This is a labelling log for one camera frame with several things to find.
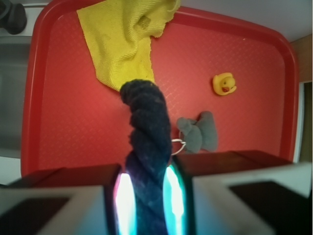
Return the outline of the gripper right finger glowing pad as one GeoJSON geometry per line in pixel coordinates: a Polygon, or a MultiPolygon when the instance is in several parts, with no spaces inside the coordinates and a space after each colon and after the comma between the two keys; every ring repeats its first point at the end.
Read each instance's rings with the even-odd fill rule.
{"type": "Polygon", "coordinates": [[[171,235],[310,235],[312,164],[261,151],[176,155],[165,173],[171,235]]]}

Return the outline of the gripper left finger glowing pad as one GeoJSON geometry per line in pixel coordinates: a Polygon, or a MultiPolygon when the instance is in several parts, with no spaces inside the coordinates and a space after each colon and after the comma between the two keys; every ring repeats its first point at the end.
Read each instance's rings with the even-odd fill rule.
{"type": "Polygon", "coordinates": [[[39,170],[0,189],[3,235],[132,235],[134,197],[118,164],[39,170]]]}

